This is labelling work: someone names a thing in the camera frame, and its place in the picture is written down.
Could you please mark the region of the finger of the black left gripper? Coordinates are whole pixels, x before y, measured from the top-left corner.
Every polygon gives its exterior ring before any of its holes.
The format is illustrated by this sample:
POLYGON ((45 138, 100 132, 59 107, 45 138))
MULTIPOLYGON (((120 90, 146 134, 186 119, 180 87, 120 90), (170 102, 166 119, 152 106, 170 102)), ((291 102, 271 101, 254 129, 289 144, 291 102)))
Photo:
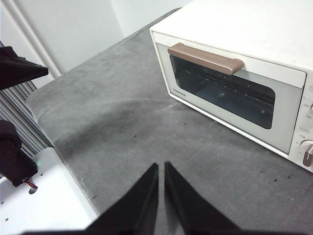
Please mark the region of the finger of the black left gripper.
POLYGON ((18 56, 11 46, 0 48, 0 59, 25 60, 24 57, 18 56))
POLYGON ((22 58, 0 60, 0 89, 48 75, 48 68, 22 58))

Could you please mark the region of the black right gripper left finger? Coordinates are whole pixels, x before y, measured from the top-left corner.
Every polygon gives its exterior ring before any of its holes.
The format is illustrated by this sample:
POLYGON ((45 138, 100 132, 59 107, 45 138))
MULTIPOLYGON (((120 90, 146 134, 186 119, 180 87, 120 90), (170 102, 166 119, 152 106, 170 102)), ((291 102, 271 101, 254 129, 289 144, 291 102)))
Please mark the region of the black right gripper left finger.
POLYGON ((154 163, 86 232, 89 235, 152 235, 157 209, 158 165, 154 163))

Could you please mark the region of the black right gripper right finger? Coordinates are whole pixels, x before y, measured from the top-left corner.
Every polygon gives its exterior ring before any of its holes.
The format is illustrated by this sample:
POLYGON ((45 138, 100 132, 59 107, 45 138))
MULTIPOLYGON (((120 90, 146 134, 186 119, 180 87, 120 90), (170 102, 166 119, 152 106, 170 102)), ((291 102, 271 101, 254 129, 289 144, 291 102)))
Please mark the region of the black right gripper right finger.
POLYGON ((170 163, 164 166, 165 193, 186 235, 234 235, 243 230, 206 201, 170 163))

